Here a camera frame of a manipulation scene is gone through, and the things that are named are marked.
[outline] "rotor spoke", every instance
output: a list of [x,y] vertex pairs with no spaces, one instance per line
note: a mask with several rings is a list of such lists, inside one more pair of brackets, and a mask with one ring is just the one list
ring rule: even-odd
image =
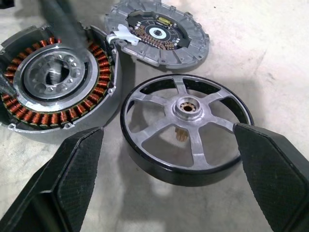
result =
[[153,102],[159,105],[165,105],[168,100],[161,98],[152,94],[144,94],[142,92],[136,91],[131,95],[132,100],[141,101],[141,102]]
[[198,129],[189,130],[189,136],[191,142],[191,152],[193,156],[193,167],[195,169],[201,170],[204,170],[207,167],[211,167],[211,165],[208,164],[206,161],[203,143],[199,135]]
[[154,124],[146,127],[145,129],[132,134],[132,138],[134,138],[134,142],[137,145],[141,145],[144,141],[153,137],[156,133],[160,132],[164,128],[168,127],[171,122],[166,118],[162,118],[156,121]]
[[185,87],[185,84],[183,82],[183,78],[181,76],[174,76],[173,77],[175,86],[177,88],[178,94],[187,94],[187,89]]
[[233,131],[234,123],[224,118],[213,116],[212,121],[210,123],[213,123],[230,133],[234,133]]
[[210,104],[212,102],[220,101],[224,98],[232,97],[232,96],[233,95],[230,92],[228,92],[227,90],[222,88],[218,92],[207,95],[202,100],[204,100],[204,102],[206,102],[206,104]]

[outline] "black foam pad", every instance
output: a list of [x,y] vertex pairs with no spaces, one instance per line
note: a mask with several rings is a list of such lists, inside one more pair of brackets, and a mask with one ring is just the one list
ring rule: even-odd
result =
[[309,162],[282,135],[237,124],[243,169],[274,232],[309,232]]
[[79,232],[97,175],[103,129],[66,139],[0,221],[2,232]]

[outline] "white plastic clip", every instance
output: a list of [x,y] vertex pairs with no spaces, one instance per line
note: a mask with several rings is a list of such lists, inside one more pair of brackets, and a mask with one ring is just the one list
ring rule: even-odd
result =
[[109,34],[107,37],[107,42],[109,44],[111,44],[112,40],[115,40],[115,39],[120,39],[120,40],[126,40],[128,42],[130,42],[133,46],[137,46],[140,38],[133,35],[129,29],[125,26],[125,25],[122,25],[122,24],[119,24],[118,25],[118,30],[116,31],[113,31],[112,34]]

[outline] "metal disc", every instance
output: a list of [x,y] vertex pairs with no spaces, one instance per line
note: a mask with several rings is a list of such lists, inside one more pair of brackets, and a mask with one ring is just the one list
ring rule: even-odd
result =
[[[136,25],[130,25],[131,17]],[[154,66],[183,69],[202,62],[208,54],[209,36],[189,13],[176,10],[159,1],[123,1],[112,7],[105,17],[107,33],[117,30],[119,24],[140,36],[140,26],[147,36],[137,46],[117,40],[121,50]],[[166,36],[156,35],[152,28],[160,28]],[[161,43],[167,44],[164,49]]]
[[[152,94],[170,88],[176,88],[178,94],[169,99]],[[193,96],[188,93],[188,89],[202,92],[207,96],[203,98]],[[128,126],[127,114],[136,101],[162,106],[165,116],[143,130],[133,133]],[[199,134],[199,129],[207,124],[213,124],[229,133],[234,133],[233,122],[212,114],[210,104],[216,101],[226,105],[239,122],[253,125],[251,114],[244,103],[233,92],[211,80],[193,75],[172,74],[153,78],[137,86],[127,96],[120,117],[123,134],[136,151],[130,153],[133,160],[152,176],[175,185],[202,186],[227,177],[240,164],[239,152],[228,162],[211,165],[205,158]],[[188,132],[193,158],[192,166],[168,163],[143,148],[143,142],[169,126]]]

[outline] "electronic component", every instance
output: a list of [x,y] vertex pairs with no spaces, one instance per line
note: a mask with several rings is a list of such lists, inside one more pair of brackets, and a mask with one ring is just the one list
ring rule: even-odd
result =
[[140,41],[132,44],[124,38],[116,44],[123,52],[154,66],[188,68],[202,62],[208,54],[209,36],[192,15],[160,1],[120,2],[106,15],[104,23],[107,33],[127,25]]

